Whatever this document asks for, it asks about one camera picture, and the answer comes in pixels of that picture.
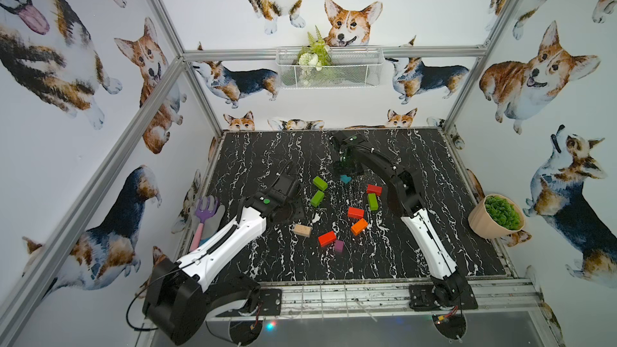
purple block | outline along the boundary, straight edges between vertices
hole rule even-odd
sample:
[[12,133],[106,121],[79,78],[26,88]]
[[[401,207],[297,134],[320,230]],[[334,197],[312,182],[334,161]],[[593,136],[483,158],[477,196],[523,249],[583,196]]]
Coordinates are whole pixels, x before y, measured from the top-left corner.
[[343,253],[343,247],[345,246],[345,242],[340,240],[336,240],[335,242],[335,252]]

white wire basket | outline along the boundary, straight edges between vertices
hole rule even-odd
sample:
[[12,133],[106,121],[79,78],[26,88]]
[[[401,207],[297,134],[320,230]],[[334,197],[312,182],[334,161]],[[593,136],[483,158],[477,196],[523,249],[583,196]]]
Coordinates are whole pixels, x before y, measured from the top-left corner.
[[332,66],[317,70],[297,65],[299,47],[276,49],[278,77],[283,89],[376,87],[381,81],[381,47],[331,47]]

green block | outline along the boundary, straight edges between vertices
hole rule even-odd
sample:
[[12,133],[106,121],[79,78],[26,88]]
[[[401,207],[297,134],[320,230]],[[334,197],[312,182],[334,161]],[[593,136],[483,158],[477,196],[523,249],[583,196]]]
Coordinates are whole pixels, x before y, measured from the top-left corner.
[[325,196],[325,194],[323,194],[323,192],[321,190],[318,190],[317,193],[315,193],[315,195],[313,196],[313,198],[311,198],[310,200],[310,204],[314,207],[317,208],[317,206],[319,206],[319,204],[321,203],[321,201],[323,200],[323,197]]
[[325,182],[324,180],[322,180],[319,176],[315,177],[313,179],[313,185],[318,187],[319,190],[324,191],[328,188],[328,184],[327,182]]
[[375,193],[369,193],[368,206],[372,211],[376,211],[379,208],[379,205],[377,204],[377,196],[375,196]]

green plant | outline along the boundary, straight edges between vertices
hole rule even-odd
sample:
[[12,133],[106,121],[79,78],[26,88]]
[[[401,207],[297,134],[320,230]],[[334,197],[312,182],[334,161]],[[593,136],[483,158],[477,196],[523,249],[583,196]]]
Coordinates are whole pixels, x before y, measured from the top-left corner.
[[514,205],[505,198],[489,196],[484,200],[484,207],[495,222],[509,230],[519,230],[521,219],[514,210]]

orange block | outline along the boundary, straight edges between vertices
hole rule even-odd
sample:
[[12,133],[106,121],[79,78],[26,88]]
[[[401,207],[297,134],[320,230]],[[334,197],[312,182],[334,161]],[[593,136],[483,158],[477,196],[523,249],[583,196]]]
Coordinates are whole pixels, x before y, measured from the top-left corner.
[[325,235],[321,235],[318,237],[319,245],[323,248],[324,246],[328,246],[331,243],[336,241],[336,234],[332,231],[328,232]]
[[351,227],[351,232],[353,233],[354,236],[357,236],[360,234],[360,232],[362,232],[363,230],[366,229],[366,227],[368,227],[368,223],[366,222],[365,219],[361,219],[360,221],[356,222],[352,227]]
[[347,217],[359,220],[361,218],[364,218],[364,211],[362,209],[349,207],[349,210],[347,211]]

